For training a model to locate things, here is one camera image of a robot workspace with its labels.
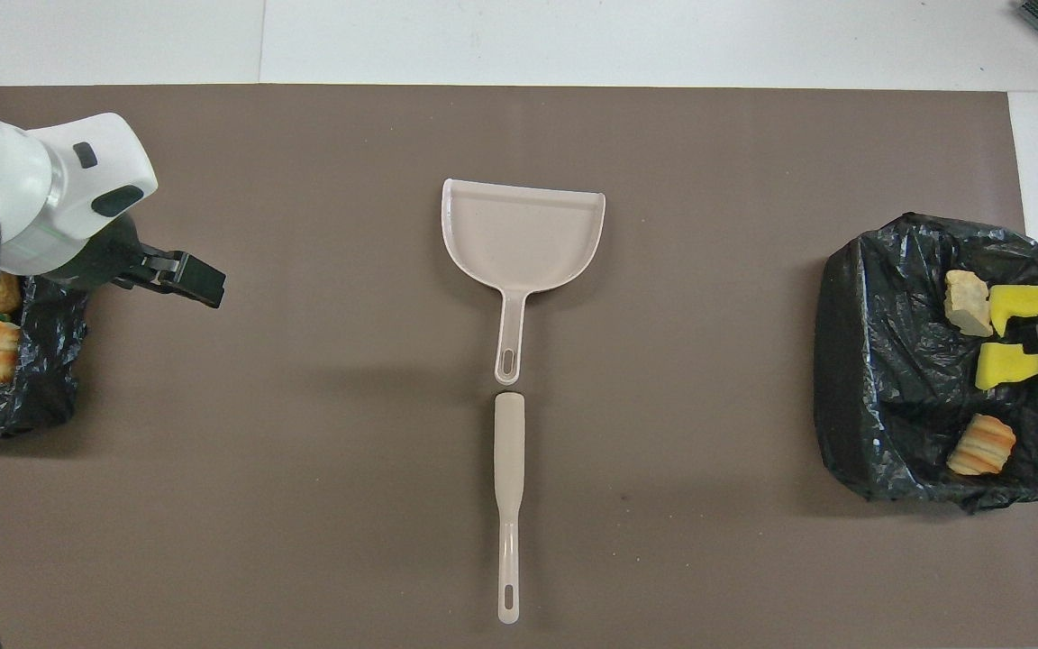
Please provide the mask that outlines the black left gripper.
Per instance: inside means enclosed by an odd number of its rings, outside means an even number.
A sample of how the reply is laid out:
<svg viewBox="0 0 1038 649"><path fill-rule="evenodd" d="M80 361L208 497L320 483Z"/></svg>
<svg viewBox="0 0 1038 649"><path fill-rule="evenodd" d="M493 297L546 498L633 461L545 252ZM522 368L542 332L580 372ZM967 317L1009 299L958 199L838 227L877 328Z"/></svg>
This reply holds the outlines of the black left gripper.
<svg viewBox="0 0 1038 649"><path fill-rule="evenodd" d="M141 242L132 215L120 214L55 270L55 282L86 292L106 283L126 290L139 285L217 309L225 296L226 275L190 253L170 259L167 251Z"/></svg>

